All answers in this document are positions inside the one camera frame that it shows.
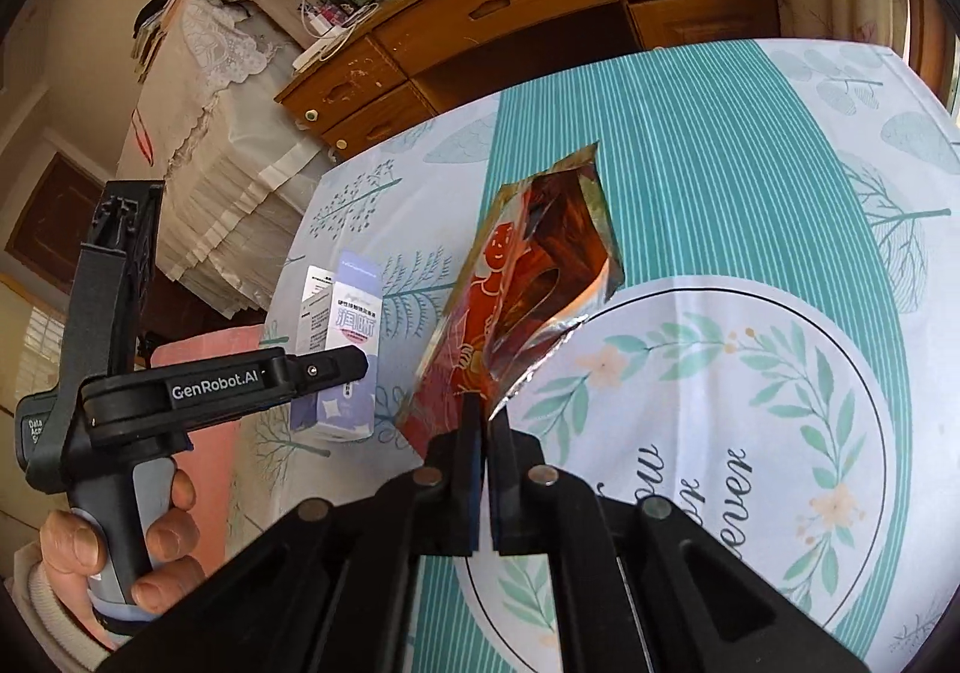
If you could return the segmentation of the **person's left hand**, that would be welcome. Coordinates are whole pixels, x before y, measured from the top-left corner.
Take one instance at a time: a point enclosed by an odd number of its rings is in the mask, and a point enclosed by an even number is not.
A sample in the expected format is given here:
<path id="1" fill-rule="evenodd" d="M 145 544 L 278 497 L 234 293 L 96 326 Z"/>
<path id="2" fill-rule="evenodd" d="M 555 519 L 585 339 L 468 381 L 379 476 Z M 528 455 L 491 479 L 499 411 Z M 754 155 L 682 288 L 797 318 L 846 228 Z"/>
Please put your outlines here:
<path id="1" fill-rule="evenodd" d="M 135 605 L 146 613 L 164 613 L 205 579 L 202 566 L 192 556 L 200 540 L 199 527 L 190 515 L 195 501 L 194 483 L 185 471 L 174 471 L 171 509 L 145 535 L 146 549 L 160 565 L 132 588 Z M 88 581 L 103 572 L 109 558 L 99 533 L 80 515 L 54 510 L 39 531 L 39 546 L 53 593 L 77 620 L 98 627 Z"/>

